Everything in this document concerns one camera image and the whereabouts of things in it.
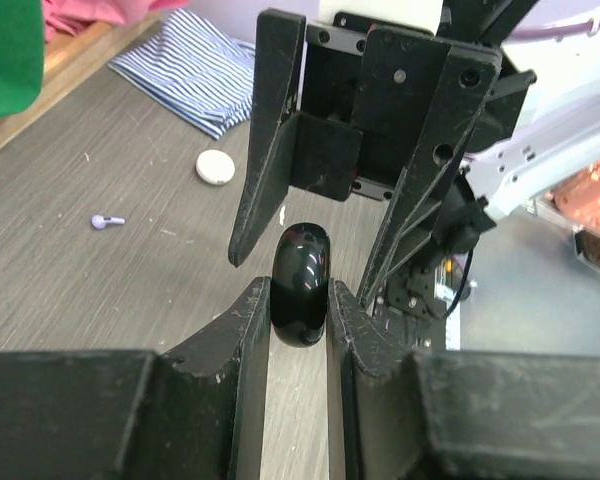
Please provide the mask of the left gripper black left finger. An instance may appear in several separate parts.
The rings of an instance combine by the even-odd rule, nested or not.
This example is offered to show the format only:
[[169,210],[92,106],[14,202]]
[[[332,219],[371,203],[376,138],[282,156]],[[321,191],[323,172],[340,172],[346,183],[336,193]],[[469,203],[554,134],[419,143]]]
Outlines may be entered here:
[[165,353],[0,353],[0,479],[255,479],[270,281]]

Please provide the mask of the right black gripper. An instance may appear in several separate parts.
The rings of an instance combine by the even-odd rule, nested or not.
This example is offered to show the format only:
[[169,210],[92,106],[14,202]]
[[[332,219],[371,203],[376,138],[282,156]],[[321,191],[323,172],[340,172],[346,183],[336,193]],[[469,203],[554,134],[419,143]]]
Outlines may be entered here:
[[511,11],[445,11],[429,33],[341,11],[331,29],[307,29],[298,120],[306,18],[262,11],[229,262],[245,262],[290,183],[338,201],[367,186],[389,198],[396,185],[357,294],[368,306],[401,232],[449,165],[512,136],[535,81],[502,49],[517,18]]

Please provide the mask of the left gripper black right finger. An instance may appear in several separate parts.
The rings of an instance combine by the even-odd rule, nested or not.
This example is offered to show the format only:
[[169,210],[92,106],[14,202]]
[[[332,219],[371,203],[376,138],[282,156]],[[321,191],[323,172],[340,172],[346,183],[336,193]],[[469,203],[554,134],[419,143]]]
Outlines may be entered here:
[[416,350],[331,281],[334,479],[600,479],[600,358]]

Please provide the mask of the black round earbud case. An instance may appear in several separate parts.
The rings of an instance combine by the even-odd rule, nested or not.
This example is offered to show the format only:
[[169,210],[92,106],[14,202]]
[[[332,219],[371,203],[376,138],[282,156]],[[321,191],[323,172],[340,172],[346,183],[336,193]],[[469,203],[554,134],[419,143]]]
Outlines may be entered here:
[[321,339],[330,266],[331,242],[323,227],[297,223],[283,232],[270,284],[271,323],[283,343],[305,348]]

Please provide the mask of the white earbud charging case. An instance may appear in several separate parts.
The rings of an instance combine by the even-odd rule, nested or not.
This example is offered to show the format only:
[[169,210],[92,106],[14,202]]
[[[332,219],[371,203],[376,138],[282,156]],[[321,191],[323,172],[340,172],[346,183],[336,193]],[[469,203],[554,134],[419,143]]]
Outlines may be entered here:
[[233,179],[236,167],[227,153],[211,149],[198,155],[195,170],[205,183],[212,186],[221,186]]

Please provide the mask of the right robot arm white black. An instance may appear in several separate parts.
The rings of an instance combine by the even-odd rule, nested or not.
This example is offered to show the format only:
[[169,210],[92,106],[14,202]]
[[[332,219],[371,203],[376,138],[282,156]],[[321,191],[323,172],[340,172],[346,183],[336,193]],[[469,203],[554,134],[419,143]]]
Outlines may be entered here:
[[290,188],[388,202],[358,290],[425,321],[440,261],[600,159],[600,15],[524,29],[530,1],[323,1],[257,19],[242,264]]

